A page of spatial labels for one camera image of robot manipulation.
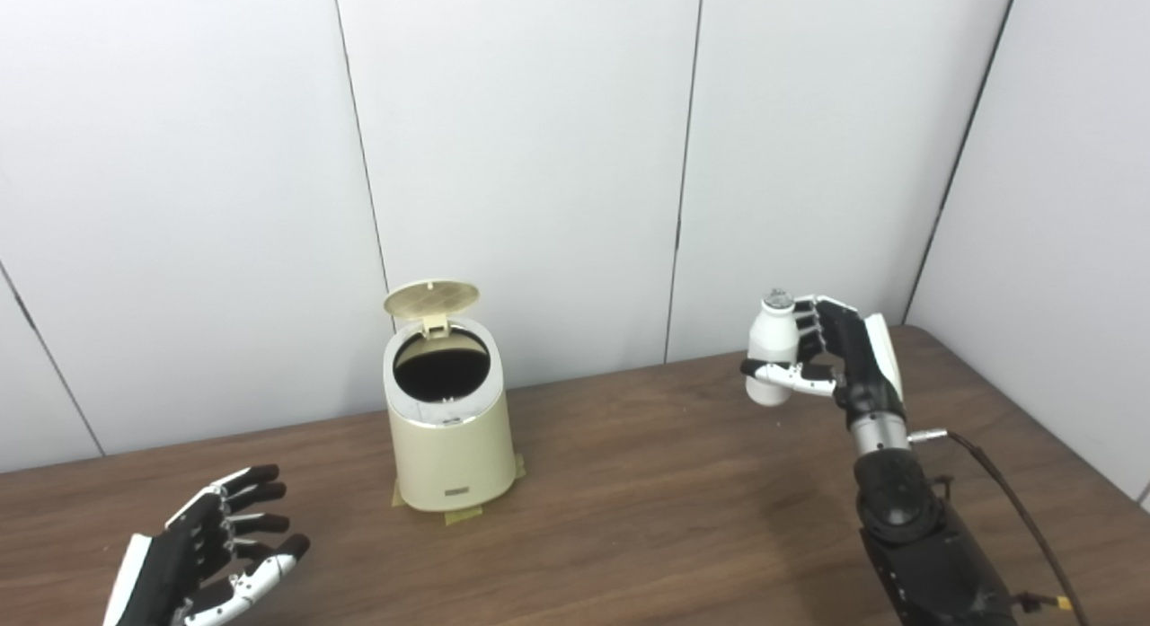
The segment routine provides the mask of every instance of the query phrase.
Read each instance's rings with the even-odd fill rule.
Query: white fingertip
[[[120,562],[120,572],[116,573],[116,582],[112,585],[112,596],[108,597],[108,608],[103,612],[103,626],[116,626],[124,616],[151,547],[152,539],[143,534],[132,534],[128,541],[128,551]]]
[[[296,557],[289,555],[273,555],[263,559],[251,574],[244,574],[236,580],[236,596],[244,597],[255,603],[271,588],[276,587],[284,574],[296,567]]]

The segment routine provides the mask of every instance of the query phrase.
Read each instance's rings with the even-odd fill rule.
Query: robotic finger
[[[231,513],[233,511],[246,510],[255,503],[278,501],[286,494],[288,486],[283,482],[266,482],[245,487],[233,495],[225,496],[224,503],[228,505],[229,513]]]
[[[245,558],[253,563],[268,558],[274,551],[271,545],[266,545],[251,539],[236,539],[232,543],[235,543],[233,551],[236,552],[236,558]]]
[[[262,543],[251,543],[266,548],[251,549],[251,552],[261,551],[262,558],[247,565],[243,574],[229,575],[193,593],[185,626],[218,626],[231,621],[268,594],[310,547],[302,534],[289,536],[274,550]]]
[[[835,372],[830,366],[772,364],[759,359],[744,359],[739,369],[746,376],[764,383],[819,397],[834,396],[837,385]]]
[[[179,507],[179,511],[174,513],[163,526],[164,528],[170,528],[177,521],[190,521],[193,524],[202,521],[206,517],[199,512],[209,511],[209,509],[214,509],[216,506],[218,506],[223,514],[231,513],[231,511],[238,511],[236,507],[225,506],[224,503],[227,499],[244,491],[259,490],[261,487],[270,483],[276,478],[279,478],[279,467],[276,465],[251,466],[237,471],[233,474],[225,475],[199,490],[190,501],[184,503],[184,506]]]
[[[245,513],[229,517],[229,520],[236,536],[243,536],[253,532],[283,534],[291,527],[291,520],[274,513]]]

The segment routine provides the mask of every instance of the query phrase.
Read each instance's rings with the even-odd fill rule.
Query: tape
[[[391,488],[391,506],[401,507],[407,503],[404,502],[404,496],[399,495],[399,480],[396,480],[396,486]]]
[[[444,525],[454,525],[467,520],[468,518],[475,518],[483,513],[483,505],[475,505],[474,507],[467,507],[458,511],[448,511],[443,514]]]

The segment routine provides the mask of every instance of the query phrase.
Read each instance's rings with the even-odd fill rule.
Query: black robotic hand
[[[254,532],[284,533],[282,516],[235,512],[283,498],[279,468],[238,471],[200,490],[155,536],[133,534],[120,564],[103,626],[218,626],[230,621],[291,572],[308,549],[302,534],[278,548],[241,539]],[[235,559],[241,572],[201,586]]]
[[[833,397],[858,459],[857,510],[867,556],[904,626],[1009,626],[1011,597],[958,512],[940,498],[906,430],[902,375],[885,320],[825,296],[793,301],[795,364],[747,359],[743,374]],[[822,352],[842,372],[813,364]]]

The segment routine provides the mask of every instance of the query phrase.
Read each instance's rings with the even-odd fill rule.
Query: open lid
[[[442,338],[451,334],[447,314],[470,307],[480,298],[473,284],[452,280],[424,280],[391,291],[383,308],[397,319],[423,322],[424,338]]]

